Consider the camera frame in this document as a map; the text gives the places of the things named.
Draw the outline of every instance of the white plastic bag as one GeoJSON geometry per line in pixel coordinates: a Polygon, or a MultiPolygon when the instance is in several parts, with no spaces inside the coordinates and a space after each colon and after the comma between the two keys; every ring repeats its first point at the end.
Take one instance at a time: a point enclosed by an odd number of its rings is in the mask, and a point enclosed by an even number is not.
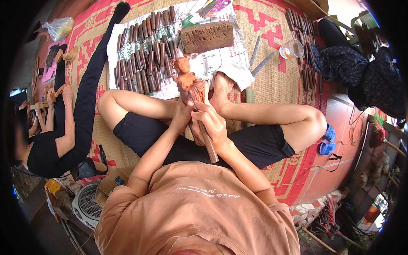
{"type": "Polygon", "coordinates": [[[72,17],[54,19],[51,23],[45,22],[42,28],[48,29],[48,33],[54,42],[59,42],[65,39],[74,26],[72,17]]]}

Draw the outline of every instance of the blue slipper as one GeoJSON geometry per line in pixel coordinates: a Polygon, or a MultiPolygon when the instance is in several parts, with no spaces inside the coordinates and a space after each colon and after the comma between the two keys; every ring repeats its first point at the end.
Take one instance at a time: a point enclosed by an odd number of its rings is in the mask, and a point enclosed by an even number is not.
{"type": "Polygon", "coordinates": [[[319,153],[322,155],[330,155],[336,149],[334,142],[321,142],[319,144],[319,153]]]}
{"type": "Polygon", "coordinates": [[[336,140],[336,132],[334,128],[332,127],[332,125],[328,123],[327,123],[326,133],[324,133],[324,138],[326,138],[330,142],[334,142],[334,140],[336,140]]]}

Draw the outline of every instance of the clear plastic cup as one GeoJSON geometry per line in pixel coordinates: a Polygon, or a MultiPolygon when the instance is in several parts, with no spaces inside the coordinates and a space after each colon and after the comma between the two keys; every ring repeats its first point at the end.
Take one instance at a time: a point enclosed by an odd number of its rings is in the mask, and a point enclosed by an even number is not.
{"type": "Polygon", "coordinates": [[[279,48],[279,54],[284,59],[302,58],[304,55],[302,44],[296,39],[290,39],[279,48]]]}

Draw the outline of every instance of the woven mat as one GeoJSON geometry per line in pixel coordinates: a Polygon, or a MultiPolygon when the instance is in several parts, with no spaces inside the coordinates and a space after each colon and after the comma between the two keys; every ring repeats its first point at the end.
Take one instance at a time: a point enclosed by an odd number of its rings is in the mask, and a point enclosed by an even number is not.
{"type": "MultiPolygon", "coordinates": [[[[126,2],[130,4],[131,9],[122,23],[153,10],[185,2],[185,0],[130,0],[126,2]]],[[[88,61],[106,31],[108,22],[118,3],[119,1],[99,0],[75,19],[74,28],[65,41],[68,44],[68,50],[74,46],[79,48],[78,58],[66,68],[66,80],[69,80],[73,85],[75,95],[88,61]]],[[[292,8],[299,13],[301,11],[283,0],[235,0],[233,7],[237,14],[238,24],[244,34],[249,57],[252,55],[257,37],[260,35],[262,38],[252,68],[255,68],[270,53],[275,52],[275,57],[258,73],[255,83],[251,85],[251,88],[255,90],[255,103],[308,104],[318,108],[319,96],[317,100],[305,102],[297,62],[284,60],[279,57],[278,52],[279,47],[292,38],[284,16],[285,9],[292,8]]],[[[97,99],[107,90],[107,75],[106,64],[99,80],[97,99]]],[[[236,88],[228,95],[228,99],[235,103],[245,102],[244,93],[240,93],[236,88]]],[[[324,114],[326,113],[326,102],[327,91],[322,97],[322,112],[324,114]]],[[[241,122],[227,121],[229,133],[241,128],[241,122]]],[[[97,169],[103,171],[105,167],[100,161],[99,144],[102,144],[104,148],[110,169],[132,169],[136,165],[137,155],[113,135],[95,109],[90,157],[94,160],[97,169]]],[[[281,202],[292,205],[297,199],[307,178],[308,173],[306,172],[313,164],[317,146],[318,143],[315,143],[299,154],[293,155],[290,159],[284,159],[263,169],[264,174],[272,184],[296,182],[275,188],[277,198],[281,202]]]]}

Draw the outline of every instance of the peach t-shirt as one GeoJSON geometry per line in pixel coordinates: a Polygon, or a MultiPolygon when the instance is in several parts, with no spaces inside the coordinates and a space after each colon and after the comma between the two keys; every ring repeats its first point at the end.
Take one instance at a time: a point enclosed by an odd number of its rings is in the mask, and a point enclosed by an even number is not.
{"type": "Polygon", "coordinates": [[[193,235],[236,255],[300,254],[287,204],[265,205],[233,171],[201,162],[163,166],[141,198],[116,187],[95,241],[101,254],[154,255],[172,237],[193,235]]]}

